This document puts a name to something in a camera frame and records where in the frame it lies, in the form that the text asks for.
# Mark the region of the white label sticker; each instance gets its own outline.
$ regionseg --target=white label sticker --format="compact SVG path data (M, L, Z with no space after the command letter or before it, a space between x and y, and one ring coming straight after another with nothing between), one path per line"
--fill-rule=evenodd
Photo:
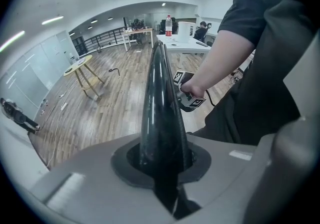
M244 153L244 152L239 152L236 150L233 150L229 153L229 155L236 157L236 158L240 158L242 160L246 160L246 161L250 161L252 158L252 155L249 153Z

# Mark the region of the black railing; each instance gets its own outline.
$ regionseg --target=black railing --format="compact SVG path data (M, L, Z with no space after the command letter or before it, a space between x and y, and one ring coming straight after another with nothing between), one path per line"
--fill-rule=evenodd
M98 50L109 45L117 45L124 42L122 34L124 32L124 27L113 29L102 34L98 34L84 42L75 45L75 49L79 56L87 54L93 50Z

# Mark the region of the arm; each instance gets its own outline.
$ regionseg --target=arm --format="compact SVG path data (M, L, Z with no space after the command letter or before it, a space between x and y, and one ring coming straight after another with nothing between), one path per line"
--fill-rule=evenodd
M251 54L266 26L262 0L233 0L205 61L181 89L203 97Z

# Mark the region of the ceiling light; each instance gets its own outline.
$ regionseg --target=ceiling light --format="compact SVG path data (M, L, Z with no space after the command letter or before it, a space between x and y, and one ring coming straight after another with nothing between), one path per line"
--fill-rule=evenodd
M0 47L0 52L4 50L7 46L9 46L12 42L14 42L16 39L21 37L25 32L21 31L18 34L14 35L12 38L8 39L1 47Z
M62 16L62 17L57 17L57 18L49 19L49 20L47 20L47 21L42 22L42 25L46 25L46 24L48 24L48 23L51 23L51 22L56 21L56 20L60 20L60 19L62 19L62 18L64 18L64 17Z

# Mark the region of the white desk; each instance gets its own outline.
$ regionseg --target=white desk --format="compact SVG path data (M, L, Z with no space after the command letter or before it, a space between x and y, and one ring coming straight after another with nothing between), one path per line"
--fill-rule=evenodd
M190 38L188 43L180 43L177 41L177 35L173 34L171 37L166 37L165 35L157 35L156 36L159 41L162 41L167 46L168 53L179 53L180 54L180 62L179 68L182 68L182 62L184 59L183 53L199 53L203 54L202 61L204 61L205 57L209 53L211 47L204 47L202 45L197 44L198 40L194 38Z
M151 47L153 48L153 44L154 44L154 38L153 38L153 35L152 35L152 28L149 28L149 29L143 29L143 30L140 30L140 31L132 31L132 32L128 32L128 33L122 33L122 38L123 38L123 42L124 42L124 46L125 46L125 51L128 51L128 48L126 47L127 45L127 42L126 42L126 39L125 39L125 36L128 37L128 40L129 40L129 46L131 47L131 43L130 43L130 37L129 35L132 35L132 34L139 34L139 33L148 33L150 32L150 36L151 36Z

